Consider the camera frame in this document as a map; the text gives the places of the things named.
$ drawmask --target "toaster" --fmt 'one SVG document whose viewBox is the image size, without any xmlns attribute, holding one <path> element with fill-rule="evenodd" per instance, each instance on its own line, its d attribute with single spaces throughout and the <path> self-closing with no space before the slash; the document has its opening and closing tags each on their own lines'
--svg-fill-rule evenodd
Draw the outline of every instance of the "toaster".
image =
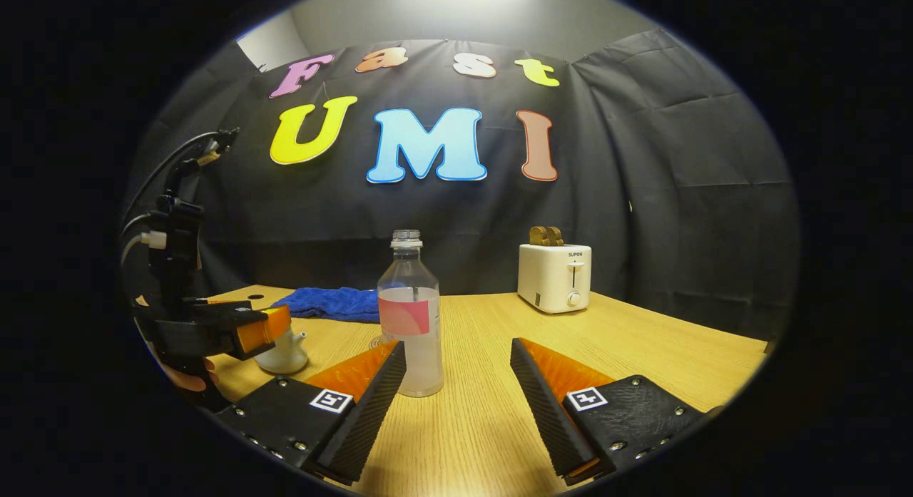
<svg viewBox="0 0 913 497">
<path fill-rule="evenodd" d="M 522 244 L 516 293 L 545 313 L 587 308 L 591 267 L 593 250 L 589 246 Z"/>
</svg>

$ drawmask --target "wooden table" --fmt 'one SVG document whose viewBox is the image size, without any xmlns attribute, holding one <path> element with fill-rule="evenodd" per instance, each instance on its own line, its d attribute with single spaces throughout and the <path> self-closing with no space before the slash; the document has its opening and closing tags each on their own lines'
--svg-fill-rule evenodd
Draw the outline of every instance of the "wooden table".
<svg viewBox="0 0 913 497">
<path fill-rule="evenodd" d="M 266 308 L 292 290 L 254 285 L 218 299 Z M 292 319 L 307 332 L 310 361 L 299 380 L 365 351 L 378 324 Z M 679 321 L 591 293 L 580 312 L 545 315 L 515 293 L 441 298 L 444 388 L 434 396 L 397 395 L 361 481 L 352 490 L 391 497 L 546 495 L 567 490 L 554 475 L 509 360 L 525 337 L 621 379 L 643 374 L 701 411 L 722 405 L 764 358 L 766 342 Z M 215 362 L 219 390 L 233 401 L 273 374 L 253 359 Z"/>
</svg>

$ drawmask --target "small white pitcher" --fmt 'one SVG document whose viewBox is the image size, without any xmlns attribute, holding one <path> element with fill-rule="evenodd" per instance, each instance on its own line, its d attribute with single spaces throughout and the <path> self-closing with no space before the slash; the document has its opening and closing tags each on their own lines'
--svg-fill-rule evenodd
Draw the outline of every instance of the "small white pitcher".
<svg viewBox="0 0 913 497">
<path fill-rule="evenodd" d="M 258 366 L 273 374 L 292 374 L 307 364 L 307 353 L 301 347 L 301 341 L 307 338 L 306 332 L 293 334 L 288 328 L 276 339 L 276 347 L 255 355 Z"/>
</svg>

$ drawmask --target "letter m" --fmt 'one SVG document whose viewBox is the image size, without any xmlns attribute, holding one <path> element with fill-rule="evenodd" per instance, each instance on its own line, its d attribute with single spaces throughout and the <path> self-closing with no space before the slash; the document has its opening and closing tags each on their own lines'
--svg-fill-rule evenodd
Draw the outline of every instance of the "letter m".
<svg viewBox="0 0 913 497">
<path fill-rule="evenodd" d="M 368 171 L 372 184 L 392 184 L 405 177 L 398 163 L 399 152 L 416 178 L 428 175 L 437 153 L 444 149 L 444 162 L 437 168 L 442 180 L 481 180 L 489 171 L 479 163 L 476 148 L 476 122 L 482 113 L 474 109 L 445 111 L 431 132 L 408 109 L 380 111 L 374 120 L 381 123 L 377 163 Z"/>
</svg>

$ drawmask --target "bottle label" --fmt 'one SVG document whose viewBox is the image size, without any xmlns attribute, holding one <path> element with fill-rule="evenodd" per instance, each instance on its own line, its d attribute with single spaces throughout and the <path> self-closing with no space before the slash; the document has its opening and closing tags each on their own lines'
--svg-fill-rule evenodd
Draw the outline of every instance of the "bottle label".
<svg viewBox="0 0 913 497">
<path fill-rule="evenodd" d="M 431 315 L 428 301 L 395 302 L 378 298 L 384 332 L 396 335 L 428 334 L 431 331 Z"/>
</svg>

